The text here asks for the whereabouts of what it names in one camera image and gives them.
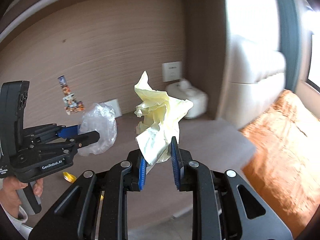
yellow object on floor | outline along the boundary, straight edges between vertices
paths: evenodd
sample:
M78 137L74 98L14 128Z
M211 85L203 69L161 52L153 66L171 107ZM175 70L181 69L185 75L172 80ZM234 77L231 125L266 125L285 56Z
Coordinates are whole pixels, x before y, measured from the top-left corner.
M76 176L70 174L69 172L64 171L63 172L63 177L66 181L70 182L70 183L74 183L77 179Z

metal pin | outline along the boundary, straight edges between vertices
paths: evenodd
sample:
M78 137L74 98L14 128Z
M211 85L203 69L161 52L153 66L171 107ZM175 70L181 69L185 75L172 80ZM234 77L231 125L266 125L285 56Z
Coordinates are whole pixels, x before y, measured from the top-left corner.
M191 166L191 167L193 167L193 168L196 168L196 167L199 166L199 163L196 162L196 161L191 161L191 162L189 162L189 166Z
M85 172L83 173L83 176L84 176L85 178L90 178L90 177L92 177L92 175L93 175L93 172L92 172L92 171L85 171Z
M229 176L229 177L235 177L237 174L236 174L236 172L235 171L233 171L233 170L228 170L227 171L227 175Z
M129 161L123 161L123 162L121 162L120 165L123 168L128 168L128 167L130 167L131 163Z

black handle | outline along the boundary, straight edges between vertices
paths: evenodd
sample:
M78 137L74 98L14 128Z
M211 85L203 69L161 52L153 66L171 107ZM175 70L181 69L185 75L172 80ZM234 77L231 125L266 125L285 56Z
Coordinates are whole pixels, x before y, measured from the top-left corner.
M21 207L28 215L35 215L41 211L41 200L33 194L35 183L35 181L30 182L25 188L17 190L17 194L22 202Z

orange fabric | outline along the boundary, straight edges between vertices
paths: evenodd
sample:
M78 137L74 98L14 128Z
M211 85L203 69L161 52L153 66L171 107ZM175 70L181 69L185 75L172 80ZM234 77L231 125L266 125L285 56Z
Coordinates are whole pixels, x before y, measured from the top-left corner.
M244 174L297 237L320 203L320 121L284 90L241 132L257 147Z

human hand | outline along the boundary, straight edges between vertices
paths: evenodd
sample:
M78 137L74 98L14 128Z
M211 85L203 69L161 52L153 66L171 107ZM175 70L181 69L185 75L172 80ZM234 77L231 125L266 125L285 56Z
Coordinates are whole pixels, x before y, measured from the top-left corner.
M7 177L3 179L3 187L0 190L0 203L3 208L13 217L18 218L19 206L21 200L16 192L23 189L27 183L20 182L16 177ZM43 191L43 179L37 179L33 186L33 193L40 197Z

